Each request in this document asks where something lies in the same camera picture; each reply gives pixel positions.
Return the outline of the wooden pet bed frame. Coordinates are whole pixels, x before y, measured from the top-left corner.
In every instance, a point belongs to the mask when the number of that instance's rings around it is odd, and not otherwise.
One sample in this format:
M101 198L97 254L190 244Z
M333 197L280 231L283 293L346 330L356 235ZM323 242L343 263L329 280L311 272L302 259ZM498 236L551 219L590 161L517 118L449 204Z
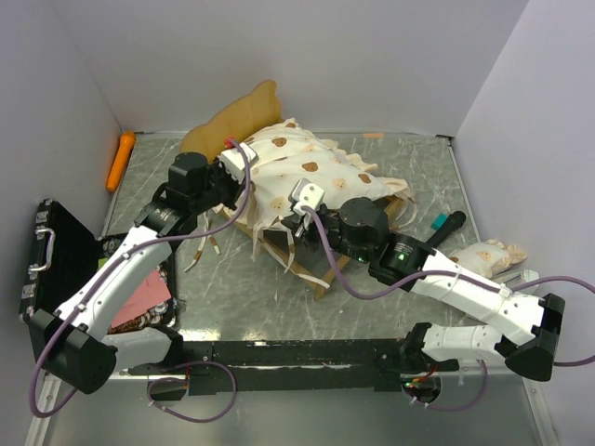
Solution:
M293 118L283 119L277 84L264 81L247 96L218 112L207 124L191 130L182 140L183 152L196 151L214 159L224 139L234 137L258 156L251 167L248 205L237 226L253 241L253 251L266 250L285 270L315 289L321 298L335 278L333 271L318 277L296 259L297 237L283 225L290 216L290 192L302 178L324 191L324 204L337 210L347 200L380 200L389 216L401 216L411 201L407 182L376 177L376 164L357 153L347 153L333 139L317 138Z

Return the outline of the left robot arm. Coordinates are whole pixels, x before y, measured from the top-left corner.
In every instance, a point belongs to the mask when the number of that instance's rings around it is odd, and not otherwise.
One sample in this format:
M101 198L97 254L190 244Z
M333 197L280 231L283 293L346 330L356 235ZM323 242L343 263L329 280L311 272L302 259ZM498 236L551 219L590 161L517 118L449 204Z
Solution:
M213 162L183 152L168 180L134 221L117 251L69 300L53 312L37 310L29 321L35 369L46 370L85 394L112 373L152 364L174 373L184 359L183 338L167 327L110 334L115 316L147 276L197 227L197 217L220 204L243 212L250 166L256 154L245 144Z

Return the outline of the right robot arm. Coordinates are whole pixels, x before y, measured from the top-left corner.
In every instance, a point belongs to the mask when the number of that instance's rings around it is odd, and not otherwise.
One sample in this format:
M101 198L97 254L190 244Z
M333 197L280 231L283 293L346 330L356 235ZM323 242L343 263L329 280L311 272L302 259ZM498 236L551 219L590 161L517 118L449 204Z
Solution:
M479 321L477 326L442 327L418 323L402 343L401 356L413 372L450 360L495 361L515 374L539 382L552 377L562 331L564 300L514 291L465 269L437 250L464 221L449 217L427 241L390 230L388 217L367 198L345 202L331 211L312 198L290 202L297 236L320 244L329 261L348 256L368 267L385 289L433 298Z

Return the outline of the bear print bed mattress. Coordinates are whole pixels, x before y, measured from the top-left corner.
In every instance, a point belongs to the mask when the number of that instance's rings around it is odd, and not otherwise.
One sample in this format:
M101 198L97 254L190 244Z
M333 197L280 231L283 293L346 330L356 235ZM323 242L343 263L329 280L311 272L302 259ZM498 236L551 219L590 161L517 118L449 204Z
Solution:
M412 199L405 180L375 176L376 164L342 150L333 139L317 138L293 118L250 130L243 142L258 154L258 161L251 167L248 204L236 221L251 235L252 255L263 248L286 271L325 289L330 286L330 278L318 278L298 269L297 237L282 224L283 219L292 216L289 195L296 183L306 178L323 188L324 204L333 210L356 197L372 201Z

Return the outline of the small bear print pillow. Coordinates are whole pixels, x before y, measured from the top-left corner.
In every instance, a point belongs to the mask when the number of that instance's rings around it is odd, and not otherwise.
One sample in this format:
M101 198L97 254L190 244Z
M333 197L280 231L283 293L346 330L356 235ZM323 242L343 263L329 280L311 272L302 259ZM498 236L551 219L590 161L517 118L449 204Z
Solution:
M488 240L455 250L448 257L462 268L490 279L522 263L527 254L515 244L505 245L497 240Z

